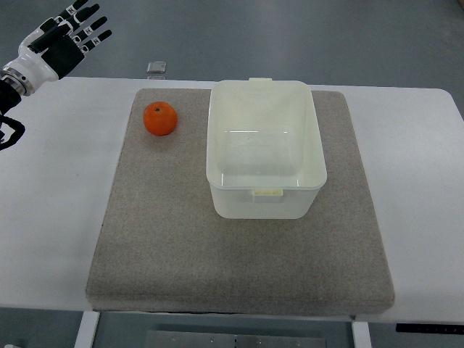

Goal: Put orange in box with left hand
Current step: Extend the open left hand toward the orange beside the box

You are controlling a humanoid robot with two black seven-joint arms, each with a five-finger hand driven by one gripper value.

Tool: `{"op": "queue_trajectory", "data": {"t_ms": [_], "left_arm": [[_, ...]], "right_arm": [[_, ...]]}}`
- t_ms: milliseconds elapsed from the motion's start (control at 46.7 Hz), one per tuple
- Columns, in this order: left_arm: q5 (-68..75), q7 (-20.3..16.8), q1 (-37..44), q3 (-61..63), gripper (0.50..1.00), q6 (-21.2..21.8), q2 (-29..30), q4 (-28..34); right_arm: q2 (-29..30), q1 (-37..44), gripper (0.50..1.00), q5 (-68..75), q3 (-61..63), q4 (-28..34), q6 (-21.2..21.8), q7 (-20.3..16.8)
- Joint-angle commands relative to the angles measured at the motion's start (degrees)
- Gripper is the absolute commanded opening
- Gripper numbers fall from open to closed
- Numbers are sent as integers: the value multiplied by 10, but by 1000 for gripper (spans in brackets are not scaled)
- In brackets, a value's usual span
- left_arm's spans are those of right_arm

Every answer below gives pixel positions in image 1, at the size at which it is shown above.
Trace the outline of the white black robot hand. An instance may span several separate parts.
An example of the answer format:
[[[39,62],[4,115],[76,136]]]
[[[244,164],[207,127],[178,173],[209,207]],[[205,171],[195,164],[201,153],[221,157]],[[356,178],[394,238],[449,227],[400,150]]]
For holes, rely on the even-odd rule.
[[[1,69],[1,81],[19,96],[34,94],[44,83],[71,73],[86,55],[112,35],[105,16],[96,18],[98,4],[74,1],[50,17],[19,45],[16,59]]]

